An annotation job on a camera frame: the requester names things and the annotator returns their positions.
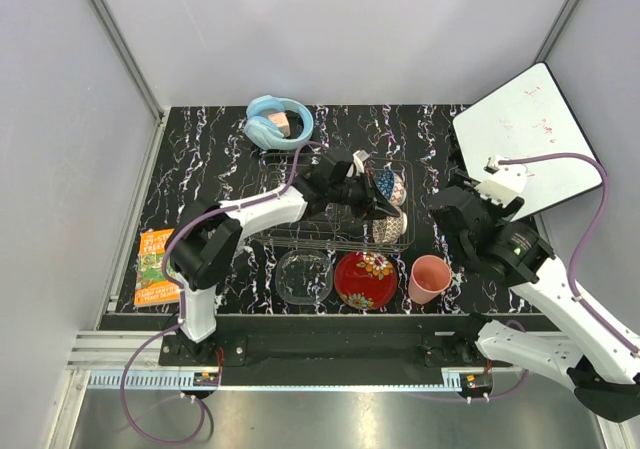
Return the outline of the orange children's book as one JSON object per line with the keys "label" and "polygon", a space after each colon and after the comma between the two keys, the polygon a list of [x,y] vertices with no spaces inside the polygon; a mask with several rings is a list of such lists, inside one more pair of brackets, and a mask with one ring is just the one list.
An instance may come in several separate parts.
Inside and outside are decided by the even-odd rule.
{"label": "orange children's book", "polygon": [[173,230],[145,232],[140,237],[134,292],[135,307],[179,302],[179,289],[162,272],[165,245]]}

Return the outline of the clear glass plate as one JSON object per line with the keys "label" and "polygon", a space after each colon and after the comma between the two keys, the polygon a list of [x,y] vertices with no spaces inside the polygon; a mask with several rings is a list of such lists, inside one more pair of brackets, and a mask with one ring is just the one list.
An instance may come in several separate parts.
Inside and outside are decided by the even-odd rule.
{"label": "clear glass plate", "polygon": [[318,250],[289,251],[276,266],[275,287],[287,304],[318,305],[333,289],[331,259]]}

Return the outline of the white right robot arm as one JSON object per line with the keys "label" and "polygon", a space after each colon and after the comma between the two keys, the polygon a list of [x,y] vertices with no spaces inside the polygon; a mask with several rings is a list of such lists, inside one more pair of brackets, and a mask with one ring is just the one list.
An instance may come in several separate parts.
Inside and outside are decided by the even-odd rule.
{"label": "white right robot arm", "polygon": [[638,336],[570,282],[564,263],[534,228],[511,219],[523,203],[516,198],[496,206],[462,184],[436,194],[429,212],[455,259],[528,301],[567,340],[552,342],[473,313],[432,354],[470,366],[482,359],[520,366],[567,388],[606,420],[638,416]]}

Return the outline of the brown patterned bowl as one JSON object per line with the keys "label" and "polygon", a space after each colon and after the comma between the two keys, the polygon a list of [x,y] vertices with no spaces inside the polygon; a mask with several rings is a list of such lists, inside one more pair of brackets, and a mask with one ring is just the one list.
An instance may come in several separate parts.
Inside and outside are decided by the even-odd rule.
{"label": "brown patterned bowl", "polygon": [[408,227],[407,215],[402,212],[399,217],[387,217],[373,222],[373,240],[377,244],[391,244],[406,232]]}

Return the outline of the pink plastic cup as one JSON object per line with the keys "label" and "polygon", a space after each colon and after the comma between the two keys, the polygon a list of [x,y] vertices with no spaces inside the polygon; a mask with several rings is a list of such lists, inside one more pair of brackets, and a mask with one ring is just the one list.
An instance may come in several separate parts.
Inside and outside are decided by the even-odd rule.
{"label": "pink plastic cup", "polygon": [[411,268],[408,295],[416,304],[426,304],[452,283],[449,264],[435,255],[419,257]]}

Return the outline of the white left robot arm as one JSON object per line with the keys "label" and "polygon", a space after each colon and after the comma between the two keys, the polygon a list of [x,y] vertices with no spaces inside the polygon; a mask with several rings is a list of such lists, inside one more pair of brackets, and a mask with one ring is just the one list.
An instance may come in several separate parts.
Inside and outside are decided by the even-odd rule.
{"label": "white left robot arm", "polygon": [[366,172],[352,175],[350,162],[318,163],[273,190],[238,200],[196,200],[181,216],[165,245],[162,274],[179,290],[177,327],[184,334],[181,353],[196,365],[215,355],[216,287],[241,243],[264,230],[296,223],[330,204],[350,208],[355,218],[384,220],[399,209]]}

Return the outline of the red floral plate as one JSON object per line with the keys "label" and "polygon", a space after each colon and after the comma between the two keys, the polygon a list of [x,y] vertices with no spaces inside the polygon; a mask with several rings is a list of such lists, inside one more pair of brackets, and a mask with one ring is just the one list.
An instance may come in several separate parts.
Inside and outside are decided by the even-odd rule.
{"label": "red floral plate", "polygon": [[349,307],[372,311],[385,306],[393,298],[398,287],[398,275],[383,254],[351,252],[335,268],[334,287]]}

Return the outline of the pink wooden cube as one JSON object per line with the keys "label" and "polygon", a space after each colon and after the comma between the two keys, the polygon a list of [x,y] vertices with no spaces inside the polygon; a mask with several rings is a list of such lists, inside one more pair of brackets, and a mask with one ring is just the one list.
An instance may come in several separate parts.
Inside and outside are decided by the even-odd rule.
{"label": "pink wooden cube", "polygon": [[268,114],[267,119],[276,126],[284,138],[290,137],[291,127],[284,111]]}

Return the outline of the blue and red patterned bowl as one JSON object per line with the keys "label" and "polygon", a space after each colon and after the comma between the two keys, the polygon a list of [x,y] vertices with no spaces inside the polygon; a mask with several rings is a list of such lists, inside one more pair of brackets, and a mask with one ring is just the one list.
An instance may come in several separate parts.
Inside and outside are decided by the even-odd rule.
{"label": "blue and red patterned bowl", "polygon": [[404,204],[407,196],[402,178],[391,169],[386,169],[375,177],[375,183],[383,196],[395,207]]}

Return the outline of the light blue headphones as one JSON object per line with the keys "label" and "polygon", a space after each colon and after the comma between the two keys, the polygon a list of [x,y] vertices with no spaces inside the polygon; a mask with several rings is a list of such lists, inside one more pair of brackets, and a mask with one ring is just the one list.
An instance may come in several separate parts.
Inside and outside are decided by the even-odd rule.
{"label": "light blue headphones", "polygon": [[[290,139],[270,116],[295,112],[303,122],[301,134]],[[293,151],[311,139],[314,119],[310,110],[303,104],[289,98],[265,95],[253,99],[246,110],[247,120],[243,127],[245,136],[262,150]]]}

